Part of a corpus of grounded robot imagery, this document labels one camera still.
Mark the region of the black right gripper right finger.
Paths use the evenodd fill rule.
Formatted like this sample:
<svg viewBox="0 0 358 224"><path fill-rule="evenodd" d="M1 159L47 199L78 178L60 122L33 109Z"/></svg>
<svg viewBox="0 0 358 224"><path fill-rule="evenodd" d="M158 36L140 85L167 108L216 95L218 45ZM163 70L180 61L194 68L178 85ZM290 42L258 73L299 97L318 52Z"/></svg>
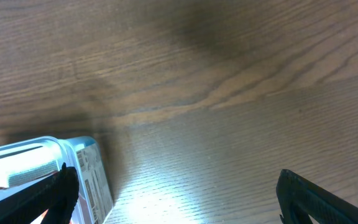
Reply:
<svg viewBox="0 0 358 224"><path fill-rule="evenodd" d="M302 176L283 169L276 186L283 224L358 224L358 208Z"/></svg>

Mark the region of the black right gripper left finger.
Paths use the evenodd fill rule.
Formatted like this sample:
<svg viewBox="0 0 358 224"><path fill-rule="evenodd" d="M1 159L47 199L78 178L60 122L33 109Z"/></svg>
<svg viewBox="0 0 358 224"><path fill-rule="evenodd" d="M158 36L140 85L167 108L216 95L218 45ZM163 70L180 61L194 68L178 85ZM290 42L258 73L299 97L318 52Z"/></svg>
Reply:
<svg viewBox="0 0 358 224"><path fill-rule="evenodd" d="M66 164L26 184L0 201L0 223L31 223L47 210L42 223L69 224L79 197L78 174Z"/></svg>

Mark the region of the blue fever patch box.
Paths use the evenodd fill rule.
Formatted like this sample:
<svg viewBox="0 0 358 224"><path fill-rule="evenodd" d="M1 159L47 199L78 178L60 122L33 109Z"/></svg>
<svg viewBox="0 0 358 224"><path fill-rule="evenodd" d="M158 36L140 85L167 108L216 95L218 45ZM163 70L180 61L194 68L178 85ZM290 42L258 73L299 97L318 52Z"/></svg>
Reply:
<svg viewBox="0 0 358 224"><path fill-rule="evenodd" d="M64 139L62 144L79 180L74 223L105 223L111 214L113 199L98 143L89 136L82 136Z"/></svg>

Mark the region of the green white medicine box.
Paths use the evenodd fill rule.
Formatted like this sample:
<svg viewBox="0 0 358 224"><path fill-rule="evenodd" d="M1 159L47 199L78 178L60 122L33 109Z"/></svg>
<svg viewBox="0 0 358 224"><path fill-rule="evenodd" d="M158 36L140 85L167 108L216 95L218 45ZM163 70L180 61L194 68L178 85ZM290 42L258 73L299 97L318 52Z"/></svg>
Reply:
<svg viewBox="0 0 358 224"><path fill-rule="evenodd" d="M59 170L53 159L21 164L24 159L0 159L0 187L9 188L22 185Z"/></svg>

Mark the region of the clear plastic container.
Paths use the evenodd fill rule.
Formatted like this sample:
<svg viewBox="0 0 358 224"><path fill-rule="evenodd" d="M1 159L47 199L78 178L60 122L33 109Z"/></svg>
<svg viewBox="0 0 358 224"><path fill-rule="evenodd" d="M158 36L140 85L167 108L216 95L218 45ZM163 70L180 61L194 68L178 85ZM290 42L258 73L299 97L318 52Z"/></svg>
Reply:
<svg viewBox="0 0 358 224"><path fill-rule="evenodd" d="M113 208L98 143L89 136L57 139L43 136L0 146L0 201L74 167L79 198L70 223L105 223Z"/></svg>

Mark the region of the red white medicine box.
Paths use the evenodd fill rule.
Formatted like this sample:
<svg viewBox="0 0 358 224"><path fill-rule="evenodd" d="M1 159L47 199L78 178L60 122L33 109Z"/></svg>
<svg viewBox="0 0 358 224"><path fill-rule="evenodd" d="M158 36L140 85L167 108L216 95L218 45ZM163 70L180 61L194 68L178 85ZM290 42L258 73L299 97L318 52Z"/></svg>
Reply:
<svg viewBox="0 0 358 224"><path fill-rule="evenodd" d="M21 190L24 190L23 187L16 186L16 187L10 187L10 188L2 188L0 187L0 201L20 192ZM39 217L37 217L34 221L31 222L31 224L41 224L43 219L45 218L47 213L47 210L44 211Z"/></svg>

